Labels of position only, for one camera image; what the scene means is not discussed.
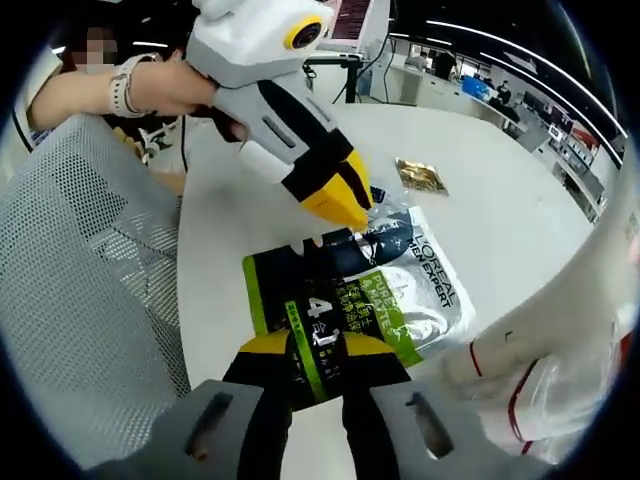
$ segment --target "white table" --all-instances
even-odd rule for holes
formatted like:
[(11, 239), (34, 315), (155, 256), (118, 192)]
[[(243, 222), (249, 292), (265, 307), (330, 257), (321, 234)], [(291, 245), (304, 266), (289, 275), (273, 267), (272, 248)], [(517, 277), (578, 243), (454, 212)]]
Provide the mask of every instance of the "white table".
[[(487, 122), (388, 105), (334, 111), (373, 177), (396, 182), (395, 157), (437, 167), (450, 196), (416, 193), (414, 200), (475, 304), (474, 332), (548, 282), (591, 231), (544, 165)], [(200, 133), (212, 138), (210, 130)], [(193, 141), (204, 140), (195, 132)], [(192, 387), (221, 378), (253, 336), (242, 258), (332, 229), (302, 211), (282, 187), (243, 170), (237, 147), (219, 138), (209, 142), (217, 145), (216, 159), (197, 156), (211, 149), (193, 149), (178, 244), (181, 333)], [(338, 399), (295, 415), (284, 479), (354, 478), (341, 404)], [(318, 452), (323, 463), (314, 461)]]

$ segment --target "small foil packet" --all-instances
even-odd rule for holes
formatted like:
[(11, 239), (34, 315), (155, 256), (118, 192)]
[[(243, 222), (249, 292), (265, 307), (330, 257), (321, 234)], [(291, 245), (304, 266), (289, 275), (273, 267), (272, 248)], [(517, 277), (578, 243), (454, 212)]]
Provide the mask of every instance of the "small foil packet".
[(435, 167), (396, 158), (396, 169), (406, 188), (449, 195)]

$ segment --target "product package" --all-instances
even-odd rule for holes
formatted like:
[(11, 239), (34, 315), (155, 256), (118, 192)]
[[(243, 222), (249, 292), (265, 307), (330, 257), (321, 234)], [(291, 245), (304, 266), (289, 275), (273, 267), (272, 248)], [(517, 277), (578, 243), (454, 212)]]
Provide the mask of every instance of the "product package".
[(402, 184), (413, 190), (449, 195), (435, 167), (396, 158), (396, 169)]
[(418, 207), (372, 220), (369, 230), (245, 258), (254, 330), (292, 330), (294, 410), (341, 395), (341, 333), (383, 340), (405, 367), (463, 332), (475, 315)]

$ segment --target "ceiling light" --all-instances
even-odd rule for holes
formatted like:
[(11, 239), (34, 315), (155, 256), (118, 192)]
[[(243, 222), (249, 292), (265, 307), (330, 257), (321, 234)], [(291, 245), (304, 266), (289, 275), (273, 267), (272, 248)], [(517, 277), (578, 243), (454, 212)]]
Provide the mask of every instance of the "ceiling light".
[(134, 45), (138, 45), (140, 47), (159, 47), (159, 48), (168, 48), (169, 45), (166, 43), (155, 43), (155, 42), (133, 42)]
[(576, 87), (578, 87), (580, 90), (582, 90), (583, 93), (585, 95), (587, 95), (596, 105), (598, 105), (598, 107), (600, 107), (600, 110), (602, 110), (605, 113), (605, 115), (607, 115), (607, 117), (609, 117), (609, 119), (615, 124), (615, 126), (618, 128), (618, 130), (620, 130), (620, 132), (622, 133), (624, 138), (629, 138), (629, 135), (627, 135), (627, 132), (625, 132), (625, 130), (624, 130), (624, 128), (622, 128), (622, 125), (620, 124), (620, 122), (618, 122), (618, 119), (609, 110), (607, 110), (607, 107), (605, 107), (604, 104), (600, 100), (598, 100), (598, 98), (593, 93), (591, 93), (589, 90), (587, 90), (587, 88), (585, 86), (583, 86), (575, 78), (573, 78), (567, 72), (565, 72), (560, 67), (558, 67), (555, 63), (551, 63), (546, 58), (541, 57), (537, 53), (532, 52), (531, 50), (529, 50), (527, 48), (521, 47), (520, 45), (517, 45), (517, 44), (515, 44), (513, 42), (510, 42), (509, 40), (505, 40), (504, 38), (498, 37), (496, 35), (492, 35), (492, 34), (487, 33), (487, 32), (483, 32), (481, 30), (476, 30), (474, 28), (469, 28), (469, 27), (463, 27), (462, 25), (455, 25), (453, 23), (437, 22), (435, 20), (427, 20), (427, 23), (431, 24), (431, 25), (439, 25), (441, 27), (457, 28), (458, 30), (464, 30), (466, 32), (476, 33), (478, 35), (482, 35), (482, 36), (485, 36), (487, 38), (491, 38), (493, 40), (497, 40), (499, 42), (505, 43), (505, 44), (507, 44), (507, 45), (509, 45), (509, 46), (511, 46), (513, 48), (517, 48), (518, 50), (521, 50), (521, 51), (531, 55), (533, 58), (535, 58), (537, 60), (540, 60), (542, 63), (548, 65), (551, 68), (553, 68), (556, 72), (558, 72), (559, 74), (564, 76), (567, 80), (569, 80)]
[(558, 92), (556, 92), (553, 88), (549, 87), (548, 85), (542, 83), (540, 80), (538, 80), (536, 77), (534, 77), (533, 75), (525, 72), (524, 70), (519, 69), (518, 67), (515, 67), (513, 65), (511, 65), (508, 62), (505, 62), (504, 60), (500, 60), (499, 58), (493, 57), (491, 55), (488, 55), (484, 52), (480, 52), (480, 55), (482, 55), (483, 57), (486, 57), (490, 60), (493, 60), (494, 62), (498, 62), (501, 63), (502, 65), (506, 65), (507, 67), (511, 68), (512, 70), (515, 70), (516, 72), (518, 72), (520, 75), (524, 75), (525, 77), (533, 80), (534, 82), (536, 82), (538, 85), (543, 86), (544, 88), (546, 88), (549, 92), (551, 92), (552, 94), (554, 94), (556, 97), (558, 97), (560, 100), (562, 100), (565, 104), (567, 104), (582, 120), (584, 120), (584, 122), (589, 126), (589, 128), (591, 128), (591, 130), (600, 137), (600, 140), (602, 141), (602, 143), (604, 143), (607, 147), (609, 147), (609, 152), (615, 157), (615, 159), (618, 162), (618, 165), (622, 165), (622, 159), (618, 156), (617, 152), (615, 151), (615, 149), (613, 148), (613, 146), (607, 141), (607, 139), (604, 137), (604, 135), (602, 135), (602, 133), (600, 132), (600, 130), (598, 130), (596, 128), (596, 126), (591, 122), (591, 120), (589, 120), (584, 113), (582, 113), (580, 110), (578, 110), (574, 105), (572, 105), (569, 100), (567, 100), (566, 98), (564, 98), (562, 95), (560, 95)]
[(430, 42), (442, 43), (444, 45), (453, 45), (453, 43), (451, 43), (451, 42), (447, 42), (446, 40), (438, 40), (437, 38), (429, 38), (429, 37), (427, 37), (427, 40), (429, 40)]

